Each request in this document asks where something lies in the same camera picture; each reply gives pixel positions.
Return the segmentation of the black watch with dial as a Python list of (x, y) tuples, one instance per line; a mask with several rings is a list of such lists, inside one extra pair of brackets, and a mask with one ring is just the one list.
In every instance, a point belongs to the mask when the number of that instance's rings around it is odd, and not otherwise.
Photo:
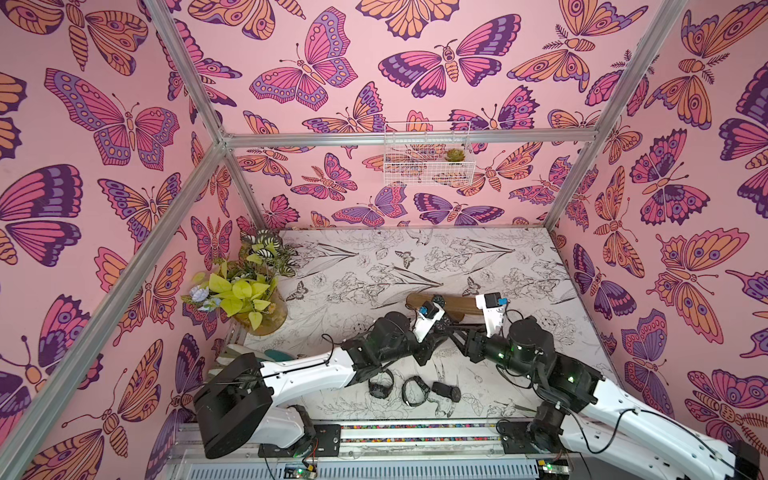
[(431, 317), (440, 320), (445, 315), (446, 300), (442, 295), (434, 295), (431, 299)]

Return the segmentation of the wooden watch stand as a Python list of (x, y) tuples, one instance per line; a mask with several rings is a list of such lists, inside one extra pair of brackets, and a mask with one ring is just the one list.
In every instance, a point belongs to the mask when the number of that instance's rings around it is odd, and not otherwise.
[[(412, 311), (416, 311), (425, 301), (431, 301), (434, 295), (427, 293), (410, 293), (405, 300), (405, 306)], [(476, 307), (474, 297), (446, 296), (445, 311), (448, 316), (456, 322), (462, 322), (467, 316), (470, 318), (482, 318), (483, 314)]]

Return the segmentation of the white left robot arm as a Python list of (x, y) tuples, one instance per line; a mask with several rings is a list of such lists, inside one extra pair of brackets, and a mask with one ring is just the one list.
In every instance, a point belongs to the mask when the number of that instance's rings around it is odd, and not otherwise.
[(425, 364), (447, 340), (450, 324), (443, 313), (410, 321), (389, 312), (327, 354), (282, 362), (263, 361), (253, 351), (240, 354), (194, 397), (206, 458), (222, 458), (249, 442), (305, 451), (315, 428), (299, 398), (366, 383), (406, 357)]

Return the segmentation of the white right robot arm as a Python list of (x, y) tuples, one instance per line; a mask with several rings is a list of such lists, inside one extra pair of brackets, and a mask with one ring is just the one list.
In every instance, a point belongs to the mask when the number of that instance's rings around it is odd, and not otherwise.
[(593, 456), (641, 479), (757, 479), (760, 455), (744, 441), (726, 443), (690, 430), (582, 361), (558, 352), (533, 317), (506, 334), (479, 324), (451, 327), (470, 361), (489, 361), (529, 381), (540, 399), (528, 435), (538, 448)]

